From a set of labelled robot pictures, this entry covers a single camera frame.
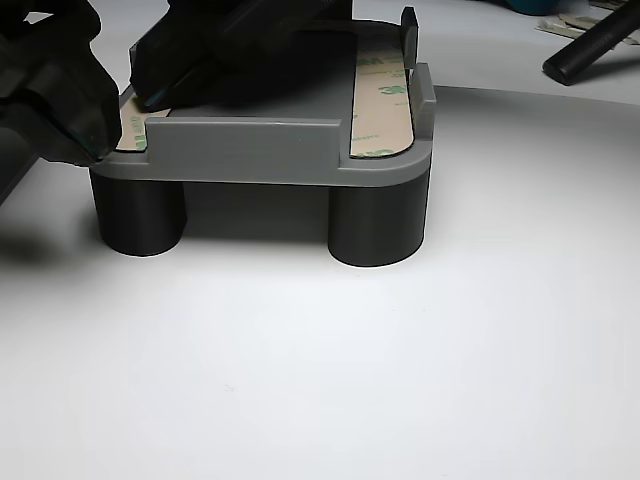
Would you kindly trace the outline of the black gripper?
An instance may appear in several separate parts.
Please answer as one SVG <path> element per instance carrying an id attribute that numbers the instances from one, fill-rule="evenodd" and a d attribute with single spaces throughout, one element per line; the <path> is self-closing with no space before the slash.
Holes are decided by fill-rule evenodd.
<path id="1" fill-rule="evenodd" d="M 201 25 L 218 34 L 291 31 L 312 20 L 348 20 L 353 2 L 168 1 L 169 10 L 131 51 L 130 83 L 153 111 L 349 112 L 356 36 L 303 31 L 268 60 L 219 72 Z"/>
<path id="2" fill-rule="evenodd" d="M 95 165 L 121 137 L 118 88 L 90 47 L 100 31 L 88 1 L 1 3 L 1 126 L 47 161 Z"/>

